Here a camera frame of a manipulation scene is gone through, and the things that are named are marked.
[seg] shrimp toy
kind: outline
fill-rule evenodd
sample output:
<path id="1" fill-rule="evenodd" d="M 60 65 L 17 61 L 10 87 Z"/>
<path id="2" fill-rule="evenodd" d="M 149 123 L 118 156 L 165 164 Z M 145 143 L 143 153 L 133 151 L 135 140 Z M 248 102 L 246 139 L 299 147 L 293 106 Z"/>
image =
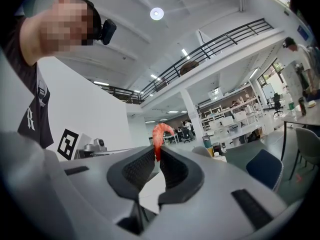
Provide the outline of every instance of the shrimp toy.
<path id="1" fill-rule="evenodd" d="M 161 145 L 164 142 L 164 132 L 169 132 L 171 135 L 175 135 L 174 130 L 165 124 L 159 123 L 157 124 L 152 131 L 153 145 L 154 145 L 154 153 L 155 158 L 159 162 L 161 158 Z"/>

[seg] white print on shirt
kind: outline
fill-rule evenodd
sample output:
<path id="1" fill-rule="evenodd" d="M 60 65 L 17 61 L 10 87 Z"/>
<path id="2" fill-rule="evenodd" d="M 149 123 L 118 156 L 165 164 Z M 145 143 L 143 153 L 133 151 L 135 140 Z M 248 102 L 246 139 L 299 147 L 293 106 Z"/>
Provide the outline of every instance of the white print on shirt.
<path id="1" fill-rule="evenodd" d="M 32 111 L 31 108 L 29 107 L 26 111 L 26 117 L 28 118 L 28 127 L 30 129 L 30 127 L 32 128 L 32 130 L 35 131 L 35 127 L 34 127 L 34 121 L 32 120 Z"/>

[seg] balcony railing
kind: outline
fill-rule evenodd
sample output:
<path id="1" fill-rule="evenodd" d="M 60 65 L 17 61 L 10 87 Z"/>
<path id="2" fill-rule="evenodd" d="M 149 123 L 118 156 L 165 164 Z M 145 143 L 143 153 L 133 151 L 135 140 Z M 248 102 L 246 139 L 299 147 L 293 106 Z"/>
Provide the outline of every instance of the balcony railing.
<path id="1" fill-rule="evenodd" d="M 150 82 L 139 93 L 139 100 L 143 102 L 150 95 L 152 96 L 204 61 L 210 60 L 212 57 L 222 53 L 225 49 L 236 46 L 238 43 L 270 29 L 273 29 L 273 27 L 264 18 L 261 18 L 210 40 L 177 61 L 160 74 L 157 79 Z"/>
<path id="2" fill-rule="evenodd" d="M 119 100 L 123 101 L 124 103 L 141 104 L 141 98 L 139 93 L 133 90 L 123 89 L 123 88 L 109 86 L 109 85 L 108 86 L 104 86 L 100 84 L 95 84 L 95 85 L 99 86 L 101 89 L 105 90 L 106 92 L 118 98 Z"/>

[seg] black t-shirt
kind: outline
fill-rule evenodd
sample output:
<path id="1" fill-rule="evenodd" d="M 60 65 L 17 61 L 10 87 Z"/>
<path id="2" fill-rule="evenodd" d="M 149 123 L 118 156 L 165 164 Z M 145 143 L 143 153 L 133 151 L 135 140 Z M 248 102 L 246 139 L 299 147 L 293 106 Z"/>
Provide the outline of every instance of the black t-shirt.
<path id="1" fill-rule="evenodd" d="M 34 95 L 34 99 L 23 116 L 18 132 L 35 140 L 45 149 L 54 142 L 48 118 L 50 92 L 47 90 L 42 99 L 44 105 L 41 106 L 38 96 L 37 63 L 29 66 L 20 49 L 20 29 L 25 19 L 23 16 L 14 17 L 10 22 L 10 30 L 1 39 L 1 46 L 16 74 Z"/>

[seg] gray chair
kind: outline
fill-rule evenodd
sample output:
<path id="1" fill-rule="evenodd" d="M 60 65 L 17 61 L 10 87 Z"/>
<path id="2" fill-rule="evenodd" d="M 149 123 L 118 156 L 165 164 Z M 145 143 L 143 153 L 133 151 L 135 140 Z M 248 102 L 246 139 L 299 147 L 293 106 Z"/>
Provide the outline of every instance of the gray chair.
<path id="1" fill-rule="evenodd" d="M 295 132 L 298 142 L 298 152 L 289 180 L 291 180 L 295 172 L 299 154 L 306 162 L 313 165 L 313 169 L 315 165 L 320 164 L 320 138 L 312 130 L 305 128 L 296 128 Z"/>
<path id="2" fill-rule="evenodd" d="M 212 158 L 208 149 L 206 149 L 204 146 L 196 146 L 191 152 L 199 154 L 204 157 Z"/>

